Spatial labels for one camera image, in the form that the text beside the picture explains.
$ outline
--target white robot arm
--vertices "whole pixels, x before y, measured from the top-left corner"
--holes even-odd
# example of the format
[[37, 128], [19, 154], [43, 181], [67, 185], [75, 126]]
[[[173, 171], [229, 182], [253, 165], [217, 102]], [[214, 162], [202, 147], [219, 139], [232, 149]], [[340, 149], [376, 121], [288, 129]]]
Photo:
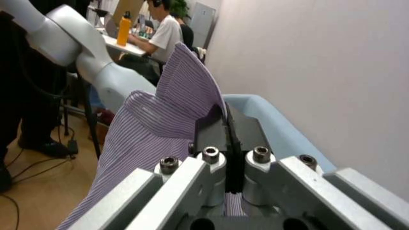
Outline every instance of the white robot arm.
[[79, 73], [114, 113], [130, 92], [155, 92], [144, 77], [112, 61], [99, 32], [71, 7], [62, 5], [44, 16], [28, 0], [0, 0], [0, 11], [11, 15], [27, 31], [30, 46], [49, 60], [61, 66], [75, 61]]

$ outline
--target white desk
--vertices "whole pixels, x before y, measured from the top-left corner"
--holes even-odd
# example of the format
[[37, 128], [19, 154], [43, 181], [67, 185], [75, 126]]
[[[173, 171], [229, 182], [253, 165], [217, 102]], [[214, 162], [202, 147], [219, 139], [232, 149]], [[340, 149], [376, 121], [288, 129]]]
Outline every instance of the white desk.
[[122, 52], [126, 52], [128, 54], [136, 55], [138, 57], [141, 57], [144, 54], [146, 54], [145, 51], [143, 51], [142, 49], [140, 49], [139, 47], [135, 45], [127, 43], [126, 46], [120, 46], [116, 43], [115, 38], [112, 38], [107, 35], [102, 35], [102, 37], [104, 38], [106, 45], [114, 49], [120, 50]]

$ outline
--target black cable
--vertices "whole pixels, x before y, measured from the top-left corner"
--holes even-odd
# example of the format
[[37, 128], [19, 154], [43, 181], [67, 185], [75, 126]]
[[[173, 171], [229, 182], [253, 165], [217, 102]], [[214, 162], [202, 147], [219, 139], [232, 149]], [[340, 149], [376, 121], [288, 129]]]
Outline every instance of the black cable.
[[38, 86], [33, 82], [33, 80], [31, 80], [31, 78], [28, 76], [27, 69], [25, 68], [24, 60], [23, 60], [23, 57], [22, 57], [22, 55], [21, 55], [20, 46], [19, 46], [19, 44], [18, 44], [19, 39], [18, 39], [18, 37], [17, 37], [17, 31], [16, 31], [16, 29], [13, 31], [13, 37], [14, 37], [14, 45], [16, 46], [17, 56], [18, 56], [18, 59], [19, 59], [20, 69], [21, 69], [21, 71], [22, 71], [22, 73], [23, 73], [23, 76], [24, 76], [25, 79], [28, 81], [28, 83], [29, 83], [37, 92], [39, 92], [40, 94], [42, 94], [42, 95], [44, 95], [44, 96], [46, 96], [46, 97], [49, 97], [49, 98], [51, 98], [51, 99], [53, 99], [53, 100], [56, 100], [56, 99], [64, 99], [64, 98], [70, 99], [70, 98], [71, 98], [70, 96], [65, 96], [65, 95], [62, 95], [62, 94], [49, 93], [49, 92], [47, 92], [47, 91], [41, 89], [40, 87], [38, 87]]
[[19, 157], [20, 155], [23, 153], [24, 149], [21, 149], [19, 155], [17, 155], [16, 158], [14, 158], [9, 164], [6, 165], [6, 168], [8, 168], [10, 165], [12, 165]]
[[24, 178], [22, 178], [22, 179], [20, 179], [20, 180], [18, 180], [18, 181], [15, 181], [14, 184], [20, 183], [21, 181], [28, 180], [28, 179], [33, 178], [33, 177], [35, 177], [35, 176], [38, 176], [38, 175], [40, 175], [40, 174], [42, 174], [42, 173], [45, 173], [45, 172], [47, 172], [47, 171], [50, 171], [51, 169], [56, 168], [56, 167], [60, 166], [61, 164], [64, 164], [64, 163], [66, 163], [66, 162], [68, 162], [68, 161], [71, 161], [71, 159], [68, 159], [68, 160], [65, 160], [65, 161], [63, 161], [63, 162], [60, 162], [60, 163], [54, 165], [53, 167], [48, 168], [48, 169], [46, 169], [46, 170], [43, 170], [43, 171], [41, 171], [41, 172], [38, 172], [38, 173], [36, 173], [36, 174], [34, 174], [34, 175], [24, 177]]
[[47, 161], [55, 161], [55, 160], [61, 160], [61, 159], [51, 158], [51, 159], [46, 159], [46, 160], [42, 160], [42, 161], [37, 161], [37, 162], [31, 164], [30, 166], [28, 166], [27, 168], [23, 169], [21, 172], [19, 172], [17, 175], [13, 176], [12, 178], [15, 179], [16, 177], [20, 176], [21, 174], [23, 174], [24, 172], [26, 172], [27, 170], [29, 170], [30, 168], [32, 168], [32, 167], [34, 167], [34, 166], [36, 166], [38, 164], [41, 164], [41, 163], [44, 163], [44, 162], [47, 162]]
[[58, 126], [58, 141], [61, 143], [60, 126]]
[[17, 202], [16, 202], [13, 198], [9, 197], [8, 195], [0, 194], [0, 196], [6, 198], [6, 199], [8, 199], [8, 200], [10, 200], [10, 201], [14, 204], [14, 206], [16, 207], [16, 212], [17, 212], [16, 230], [18, 230], [18, 228], [19, 228], [19, 223], [20, 223], [20, 209], [19, 209], [19, 205], [17, 204]]
[[68, 129], [72, 132], [71, 140], [73, 140], [74, 137], [75, 137], [75, 130], [74, 130], [73, 128], [69, 127], [69, 126], [68, 126]]

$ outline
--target orange water bottle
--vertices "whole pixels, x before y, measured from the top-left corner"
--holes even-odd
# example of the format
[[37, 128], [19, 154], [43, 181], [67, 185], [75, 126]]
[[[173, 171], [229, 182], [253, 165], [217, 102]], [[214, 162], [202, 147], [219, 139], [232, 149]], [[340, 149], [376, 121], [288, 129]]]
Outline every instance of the orange water bottle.
[[131, 12], [126, 11], [119, 23], [118, 38], [116, 43], [121, 46], [126, 46], [128, 41], [129, 29], [131, 29]]

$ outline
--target floor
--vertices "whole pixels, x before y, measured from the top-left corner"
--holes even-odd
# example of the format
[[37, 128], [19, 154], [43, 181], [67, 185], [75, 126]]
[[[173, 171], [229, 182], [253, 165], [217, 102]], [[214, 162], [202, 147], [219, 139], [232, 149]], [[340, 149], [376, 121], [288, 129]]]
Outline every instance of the floor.
[[[60, 166], [15, 184], [5, 195], [13, 198], [20, 208], [19, 230], [55, 229], [85, 197], [95, 176], [97, 159], [92, 142], [88, 139], [88, 125], [85, 119], [70, 116], [69, 126], [75, 130], [75, 139], [79, 146], [77, 158]], [[63, 135], [61, 141], [66, 144], [71, 136]], [[58, 140], [57, 128], [52, 138]], [[5, 163], [11, 162], [21, 149], [15, 140], [9, 146]], [[11, 175], [16, 175], [34, 162], [48, 159], [38, 152], [24, 150], [10, 167]], [[29, 169], [17, 179], [33, 175], [48, 169], [64, 160], [48, 161]], [[0, 229], [14, 230], [17, 215], [13, 203], [0, 196]]]

